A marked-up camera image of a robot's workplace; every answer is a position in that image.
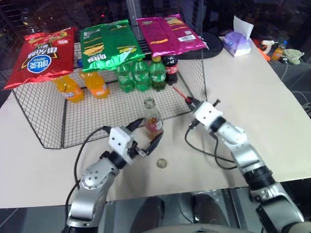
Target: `green soda bottle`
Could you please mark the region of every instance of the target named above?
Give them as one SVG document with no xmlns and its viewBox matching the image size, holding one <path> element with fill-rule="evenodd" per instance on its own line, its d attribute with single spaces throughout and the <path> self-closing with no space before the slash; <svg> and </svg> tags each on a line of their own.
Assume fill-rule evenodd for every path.
<svg viewBox="0 0 311 233">
<path fill-rule="evenodd" d="M 148 64 L 139 59 L 132 64 L 132 72 L 135 79 L 135 87 L 139 91 L 149 90 L 151 87 L 151 79 L 149 77 Z"/>
<path fill-rule="evenodd" d="M 163 90 L 165 88 L 165 77 L 166 77 L 166 69 L 164 64 L 161 61 L 161 56 L 153 57 L 152 63 L 149 68 L 152 87 L 157 90 Z"/>
<path fill-rule="evenodd" d="M 131 67 L 129 64 L 121 64 L 115 70 L 118 82 L 122 91 L 129 93 L 134 91 L 135 83 L 133 80 Z"/>
</svg>

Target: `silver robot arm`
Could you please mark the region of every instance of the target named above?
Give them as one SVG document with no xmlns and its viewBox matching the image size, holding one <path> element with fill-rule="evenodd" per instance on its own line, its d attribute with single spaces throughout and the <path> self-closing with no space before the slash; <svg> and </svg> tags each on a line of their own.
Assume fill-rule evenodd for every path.
<svg viewBox="0 0 311 233">
<path fill-rule="evenodd" d="M 285 233 L 299 228 L 304 218 L 279 182 L 272 177 L 255 148 L 247 141 L 245 131 L 226 121 L 215 106 L 209 102 L 192 101 L 195 121 L 202 123 L 206 130 L 216 134 L 230 149 L 232 157 L 250 187 L 250 194 L 260 205 L 257 214 L 267 232 Z M 311 226 L 300 224 L 300 231 L 310 232 Z"/>
<path fill-rule="evenodd" d="M 102 219 L 107 193 L 119 171 L 140 155 L 149 155 L 158 145 L 162 134 L 158 135 L 146 149 L 140 149 L 132 131 L 142 119 L 127 127 L 110 130 L 109 145 L 112 152 L 104 152 L 100 160 L 89 166 L 81 177 L 80 189 L 71 205 L 63 233 L 96 233 Z"/>
</svg>

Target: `white table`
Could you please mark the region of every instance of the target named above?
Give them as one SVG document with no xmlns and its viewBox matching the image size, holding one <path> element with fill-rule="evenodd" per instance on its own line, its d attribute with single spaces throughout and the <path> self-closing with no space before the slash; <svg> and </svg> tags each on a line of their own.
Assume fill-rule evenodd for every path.
<svg viewBox="0 0 311 233">
<path fill-rule="evenodd" d="M 294 96 L 256 49 L 233 58 L 227 51 L 204 61 L 210 102 L 234 125 L 245 129 L 278 181 L 311 176 L 311 121 Z M 164 121 L 164 136 L 148 158 L 137 158 L 116 178 L 108 199 L 118 200 L 169 193 L 246 185 L 239 171 L 219 169 L 212 157 L 191 149 L 184 141 L 191 114 Z M 0 208 L 63 205 L 74 184 L 73 164 L 80 146 L 62 150 L 42 148 L 11 94 L 0 109 Z M 146 146 L 144 129 L 135 140 Z M 213 151 L 215 142 L 197 127 L 192 144 Z M 87 143 L 78 174 L 108 150 L 107 138 Z M 219 155 L 230 158 L 220 145 Z M 168 165 L 156 166 L 159 158 Z"/>
</svg>

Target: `chips bag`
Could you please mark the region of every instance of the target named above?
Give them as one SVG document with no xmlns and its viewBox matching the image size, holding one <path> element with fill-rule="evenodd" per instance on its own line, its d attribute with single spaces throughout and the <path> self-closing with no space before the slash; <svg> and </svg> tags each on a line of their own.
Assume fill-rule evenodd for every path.
<svg viewBox="0 0 311 233">
<path fill-rule="evenodd" d="M 168 17 L 137 19 L 152 56 L 178 55 L 206 48 L 198 35 L 185 24 L 179 14 Z"/>
<path fill-rule="evenodd" d="M 83 72 L 114 70 L 124 62 L 129 63 L 145 57 L 128 20 L 83 29 L 80 43 Z"/>
<path fill-rule="evenodd" d="M 25 42 L 4 89 L 39 83 L 73 72 L 75 28 L 25 36 Z"/>
</svg>

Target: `tissue box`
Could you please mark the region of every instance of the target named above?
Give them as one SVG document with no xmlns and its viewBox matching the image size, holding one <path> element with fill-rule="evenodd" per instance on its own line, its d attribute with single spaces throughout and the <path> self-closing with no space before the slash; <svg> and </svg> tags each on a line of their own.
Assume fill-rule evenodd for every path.
<svg viewBox="0 0 311 233">
<path fill-rule="evenodd" d="M 224 48 L 234 57 L 248 54 L 252 49 L 250 39 L 246 40 L 246 37 L 238 32 L 228 33 L 223 42 Z"/>
</svg>

